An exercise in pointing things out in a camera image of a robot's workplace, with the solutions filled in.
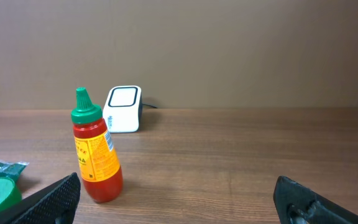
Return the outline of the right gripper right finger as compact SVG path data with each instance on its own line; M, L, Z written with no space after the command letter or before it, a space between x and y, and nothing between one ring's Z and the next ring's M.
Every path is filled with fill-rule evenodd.
M285 176L277 179L273 201L281 224L358 223L355 213Z

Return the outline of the white barcode scanner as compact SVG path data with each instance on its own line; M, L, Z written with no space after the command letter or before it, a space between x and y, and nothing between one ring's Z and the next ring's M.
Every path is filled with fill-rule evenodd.
M142 90L136 85L115 86L109 91L103 118L110 133L134 133L142 116Z

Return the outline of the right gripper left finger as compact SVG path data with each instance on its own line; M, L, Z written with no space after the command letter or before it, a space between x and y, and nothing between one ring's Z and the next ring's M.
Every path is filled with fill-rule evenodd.
M0 212L0 224L72 224L81 182L72 173Z

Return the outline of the red sauce bottle green cap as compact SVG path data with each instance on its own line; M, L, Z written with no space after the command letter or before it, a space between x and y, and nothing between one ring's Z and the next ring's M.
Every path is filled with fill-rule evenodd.
M122 169L99 105L85 87L76 89L71 111L80 174L88 195L97 203L117 198L124 185Z

